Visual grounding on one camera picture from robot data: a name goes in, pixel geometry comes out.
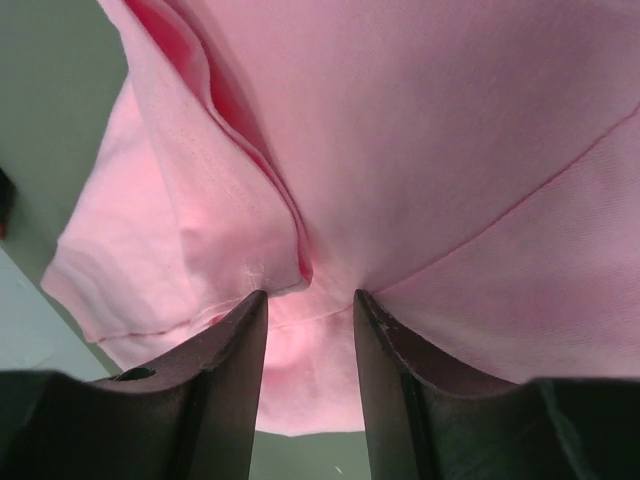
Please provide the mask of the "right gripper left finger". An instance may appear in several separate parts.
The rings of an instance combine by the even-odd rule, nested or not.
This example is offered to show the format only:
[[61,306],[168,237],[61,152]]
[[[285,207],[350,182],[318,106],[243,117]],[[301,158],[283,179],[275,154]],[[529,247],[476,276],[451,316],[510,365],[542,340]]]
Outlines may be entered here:
[[51,377],[29,426],[32,479],[245,479],[267,295],[117,378]]

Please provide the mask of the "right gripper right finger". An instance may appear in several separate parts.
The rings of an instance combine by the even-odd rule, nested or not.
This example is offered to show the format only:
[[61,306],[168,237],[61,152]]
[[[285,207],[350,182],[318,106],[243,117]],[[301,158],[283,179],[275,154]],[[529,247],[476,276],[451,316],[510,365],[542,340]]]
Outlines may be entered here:
[[373,478],[577,478],[537,385],[451,357],[364,290],[354,333]]

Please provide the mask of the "pink t shirt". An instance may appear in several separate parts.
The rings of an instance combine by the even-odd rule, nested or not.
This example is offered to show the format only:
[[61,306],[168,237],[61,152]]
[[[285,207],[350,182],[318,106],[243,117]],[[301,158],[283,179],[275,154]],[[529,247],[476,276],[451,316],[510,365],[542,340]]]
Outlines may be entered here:
[[258,428],[363,427],[356,290],[523,382],[639,372],[635,1],[105,1],[43,289],[123,369],[269,294]]

